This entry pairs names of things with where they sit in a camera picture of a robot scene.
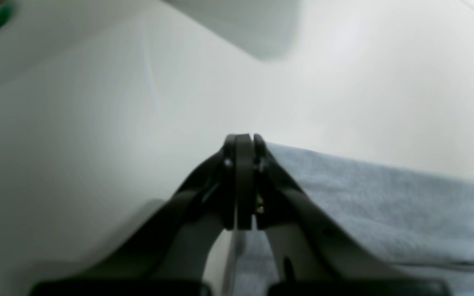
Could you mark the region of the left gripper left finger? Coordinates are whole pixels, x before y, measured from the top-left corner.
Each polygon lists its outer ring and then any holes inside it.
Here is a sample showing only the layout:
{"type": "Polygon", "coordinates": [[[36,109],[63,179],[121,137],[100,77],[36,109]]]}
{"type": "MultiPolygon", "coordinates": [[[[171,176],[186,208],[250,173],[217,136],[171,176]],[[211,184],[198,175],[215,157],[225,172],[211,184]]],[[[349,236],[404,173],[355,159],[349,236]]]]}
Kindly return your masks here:
{"type": "Polygon", "coordinates": [[[37,284],[33,296],[210,296],[202,281],[223,230],[245,227],[245,135],[187,177],[120,247],[83,272],[37,284]]]}

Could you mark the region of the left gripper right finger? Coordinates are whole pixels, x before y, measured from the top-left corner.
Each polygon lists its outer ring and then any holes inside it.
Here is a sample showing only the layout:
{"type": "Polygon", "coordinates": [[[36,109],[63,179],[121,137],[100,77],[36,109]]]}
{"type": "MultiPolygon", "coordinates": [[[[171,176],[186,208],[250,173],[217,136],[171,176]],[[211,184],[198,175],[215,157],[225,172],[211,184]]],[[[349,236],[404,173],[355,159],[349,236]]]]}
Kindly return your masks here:
{"type": "Polygon", "coordinates": [[[440,279],[377,259],[310,200],[258,135],[245,136],[245,227],[265,232],[280,282],[269,296],[449,296],[440,279]]]}

